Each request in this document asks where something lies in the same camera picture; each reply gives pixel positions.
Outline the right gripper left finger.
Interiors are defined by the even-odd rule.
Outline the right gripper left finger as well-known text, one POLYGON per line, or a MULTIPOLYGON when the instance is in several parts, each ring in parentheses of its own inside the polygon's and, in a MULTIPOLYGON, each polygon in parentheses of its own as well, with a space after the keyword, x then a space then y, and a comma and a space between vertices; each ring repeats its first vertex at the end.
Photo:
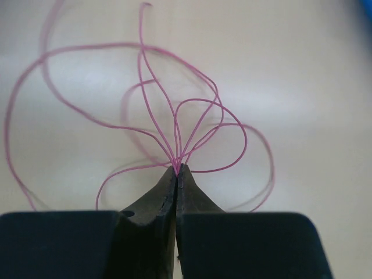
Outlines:
POLYGON ((121 211, 1 216, 2 278, 172 278, 177 178, 121 211))

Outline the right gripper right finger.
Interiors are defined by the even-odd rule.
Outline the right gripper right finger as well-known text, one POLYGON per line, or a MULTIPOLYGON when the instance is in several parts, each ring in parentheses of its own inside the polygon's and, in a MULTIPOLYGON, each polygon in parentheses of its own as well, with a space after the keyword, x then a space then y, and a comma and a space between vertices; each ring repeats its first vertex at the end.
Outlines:
POLYGON ((227 213, 177 177, 176 238, 184 278, 332 278, 317 229, 294 212, 227 213))

